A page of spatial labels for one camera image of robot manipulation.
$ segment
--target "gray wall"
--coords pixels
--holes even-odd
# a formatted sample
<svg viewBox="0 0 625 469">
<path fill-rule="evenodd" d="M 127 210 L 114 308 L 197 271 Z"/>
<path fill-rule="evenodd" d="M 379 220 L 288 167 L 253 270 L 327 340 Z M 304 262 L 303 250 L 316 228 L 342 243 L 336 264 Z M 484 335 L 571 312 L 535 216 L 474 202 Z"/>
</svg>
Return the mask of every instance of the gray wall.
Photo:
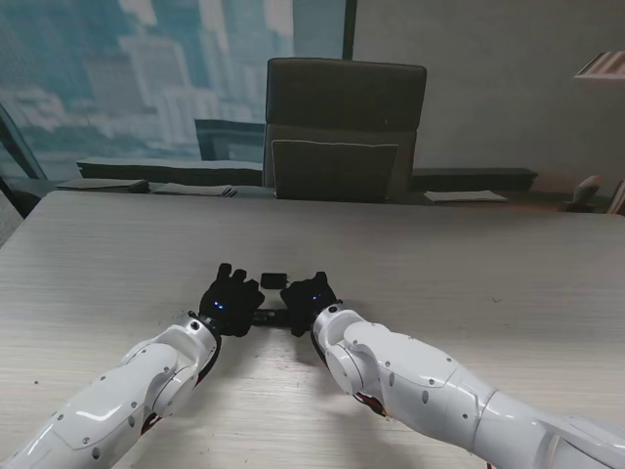
<svg viewBox="0 0 625 469">
<path fill-rule="evenodd" d="M 358 0 L 354 58 L 429 71 L 417 167 L 526 167 L 533 189 L 625 179 L 625 81 L 572 76 L 625 50 L 622 0 Z"/>
</svg>

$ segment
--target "wooden table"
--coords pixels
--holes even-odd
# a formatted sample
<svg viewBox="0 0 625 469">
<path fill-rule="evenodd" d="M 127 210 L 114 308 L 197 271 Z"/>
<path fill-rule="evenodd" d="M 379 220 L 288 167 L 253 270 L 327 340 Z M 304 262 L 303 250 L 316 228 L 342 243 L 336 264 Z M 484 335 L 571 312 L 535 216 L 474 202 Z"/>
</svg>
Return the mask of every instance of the wooden table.
<svg viewBox="0 0 625 469">
<path fill-rule="evenodd" d="M 625 426 L 624 238 L 613 216 L 54 192 L 0 250 L 0 459 L 196 308 L 224 261 L 254 277 L 325 270 L 365 317 L 521 399 Z M 484 464 L 342 395 L 307 339 L 255 328 L 225 340 L 189 405 L 119 465 L 131 466 Z"/>
</svg>

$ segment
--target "window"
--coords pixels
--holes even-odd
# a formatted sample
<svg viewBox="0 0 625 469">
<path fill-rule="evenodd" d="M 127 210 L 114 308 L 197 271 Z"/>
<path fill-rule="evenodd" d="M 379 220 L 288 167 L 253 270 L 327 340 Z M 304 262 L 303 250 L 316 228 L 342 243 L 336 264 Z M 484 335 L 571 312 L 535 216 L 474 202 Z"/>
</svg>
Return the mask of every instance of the window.
<svg viewBox="0 0 625 469">
<path fill-rule="evenodd" d="M 261 163 L 267 60 L 341 58 L 348 2 L 0 0 L 0 103 L 43 171 L 30 185 L 91 157 Z"/>
</svg>

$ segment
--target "black glove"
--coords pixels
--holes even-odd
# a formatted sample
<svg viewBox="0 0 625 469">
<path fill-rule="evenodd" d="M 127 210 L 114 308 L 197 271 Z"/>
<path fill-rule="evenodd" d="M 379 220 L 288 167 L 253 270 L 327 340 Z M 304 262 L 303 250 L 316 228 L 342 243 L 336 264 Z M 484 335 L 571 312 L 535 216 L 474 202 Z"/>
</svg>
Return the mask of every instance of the black glove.
<svg viewBox="0 0 625 469">
<path fill-rule="evenodd" d="M 314 319 L 328 306 L 339 303 L 328 285 L 325 272 L 317 272 L 313 278 L 294 281 L 280 291 L 282 301 L 289 310 L 291 333 L 302 337 L 311 330 Z"/>
<path fill-rule="evenodd" d="M 211 320 L 222 335 L 243 337 L 252 326 L 254 313 L 265 301 L 258 282 L 245 281 L 247 273 L 240 269 L 230 276 L 232 266 L 222 264 L 217 279 L 202 296 L 199 318 Z"/>
</svg>

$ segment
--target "white paper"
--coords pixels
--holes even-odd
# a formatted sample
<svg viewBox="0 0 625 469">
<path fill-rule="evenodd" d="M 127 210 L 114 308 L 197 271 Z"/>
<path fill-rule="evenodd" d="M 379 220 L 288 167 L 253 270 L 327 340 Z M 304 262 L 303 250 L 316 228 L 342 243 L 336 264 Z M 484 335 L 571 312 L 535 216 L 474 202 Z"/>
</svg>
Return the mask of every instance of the white paper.
<svg viewBox="0 0 625 469">
<path fill-rule="evenodd" d="M 505 202 L 506 197 L 491 191 L 473 192 L 431 192 L 425 196 L 434 203 L 437 202 Z"/>
<path fill-rule="evenodd" d="M 113 189 L 130 188 L 142 183 L 143 179 L 74 179 L 56 185 L 59 189 Z"/>
<path fill-rule="evenodd" d="M 183 195 L 209 195 L 214 197 L 228 196 L 232 186 L 184 186 L 168 183 L 158 188 L 154 193 L 174 193 Z"/>
</svg>

